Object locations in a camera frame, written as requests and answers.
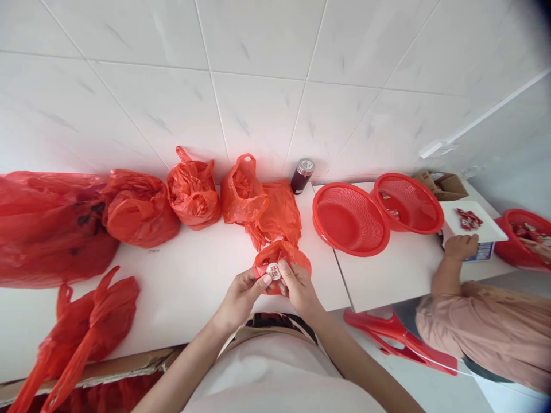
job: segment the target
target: pink shirt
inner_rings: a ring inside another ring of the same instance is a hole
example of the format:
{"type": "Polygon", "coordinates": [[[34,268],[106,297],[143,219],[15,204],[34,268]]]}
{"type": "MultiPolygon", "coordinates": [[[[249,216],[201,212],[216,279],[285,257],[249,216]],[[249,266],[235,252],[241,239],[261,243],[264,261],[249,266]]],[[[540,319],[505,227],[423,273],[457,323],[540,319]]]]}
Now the pink shirt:
{"type": "Polygon", "coordinates": [[[435,350],[464,354],[485,369],[549,393],[551,300],[468,282],[463,295],[425,297],[416,324],[435,350]]]}

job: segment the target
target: white shirt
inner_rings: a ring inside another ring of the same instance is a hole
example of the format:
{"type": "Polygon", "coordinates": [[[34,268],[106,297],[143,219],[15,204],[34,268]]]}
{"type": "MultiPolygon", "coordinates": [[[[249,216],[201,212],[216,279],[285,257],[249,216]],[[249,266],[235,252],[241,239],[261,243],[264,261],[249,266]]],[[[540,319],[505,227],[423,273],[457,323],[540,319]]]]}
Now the white shirt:
{"type": "Polygon", "coordinates": [[[251,338],[218,358],[184,413],[217,411],[384,412],[315,344],[285,333],[251,338]]]}

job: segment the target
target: white countertop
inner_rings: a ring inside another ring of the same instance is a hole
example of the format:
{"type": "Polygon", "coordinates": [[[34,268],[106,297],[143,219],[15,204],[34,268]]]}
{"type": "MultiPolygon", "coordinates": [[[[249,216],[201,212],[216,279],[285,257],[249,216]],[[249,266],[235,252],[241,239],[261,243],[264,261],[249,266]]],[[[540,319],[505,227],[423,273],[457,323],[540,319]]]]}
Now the white countertop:
{"type": "MultiPolygon", "coordinates": [[[[325,309],[350,307],[333,250],[314,230],[313,198],[311,184],[296,197],[302,221],[299,249],[312,263],[312,282],[325,309]]],[[[135,275],[141,293],[132,329],[109,358],[189,342],[256,254],[245,229],[222,219],[202,231],[182,227],[178,237],[151,250],[121,244],[110,266],[121,266],[114,281],[135,275]]],[[[74,284],[74,298],[100,279],[74,284]]],[[[56,300],[57,289],[0,289],[0,383],[27,377],[38,345],[55,324],[56,300]]],[[[294,312],[287,298],[267,295],[257,300],[254,311],[294,312]]]]}
{"type": "MultiPolygon", "coordinates": [[[[478,202],[492,218],[499,213],[470,185],[463,182],[469,196],[462,201],[478,202]]],[[[369,192],[374,183],[354,184],[369,192]]],[[[437,235],[391,231],[389,245],[372,257],[356,257],[335,249],[337,260],[355,312],[430,293],[433,274],[443,249],[437,235]]],[[[461,281],[482,280],[515,271],[495,254],[486,262],[463,264],[461,281]]]]}

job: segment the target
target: white tray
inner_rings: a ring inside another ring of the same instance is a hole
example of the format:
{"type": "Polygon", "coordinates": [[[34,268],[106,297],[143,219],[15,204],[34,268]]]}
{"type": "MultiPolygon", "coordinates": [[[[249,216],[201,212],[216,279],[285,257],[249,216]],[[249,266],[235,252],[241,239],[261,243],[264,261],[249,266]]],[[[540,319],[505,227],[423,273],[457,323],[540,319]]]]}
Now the white tray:
{"type": "Polygon", "coordinates": [[[494,222],[488,213],[474,201],[447,201],[441,202],[444,211],[444,242],[455,235],[474,235],[478,234],[479,243],[507,241],[509,237],[494,222]],[[473,213],[483,221],[483,224],[477,230],[468,231],[461,227],[460,215],[457,208],[464,211],[473,211],[473,213]]]}

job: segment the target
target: cardboard box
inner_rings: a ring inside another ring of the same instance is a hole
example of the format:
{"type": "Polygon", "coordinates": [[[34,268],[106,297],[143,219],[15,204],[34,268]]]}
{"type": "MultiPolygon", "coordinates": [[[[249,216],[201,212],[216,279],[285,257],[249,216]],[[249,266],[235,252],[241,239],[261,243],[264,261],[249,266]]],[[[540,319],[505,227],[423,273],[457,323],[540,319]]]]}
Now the cardboard box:
{"type": "MultiPolygon", "coordinates": [[[[146,376],[157,371],[165,372],[175,361],[185,346],[154,350],[118,359],[104,360],[88,364],[76,387],[93,387],[98,384],[112,383],[125,377],[146,376]]],[[[25,380],[0,384],[0,408],[15,401],[25,380]]],[[[36,395],[49,394],[57,380],[42,384],[36,395]]]]}
{"type": "Polygon", "coordinates": [[[469,196],[461,179],[456,174],[428,170],[413,178],[430,189],[439,201],[457,201],[469,196]]]}

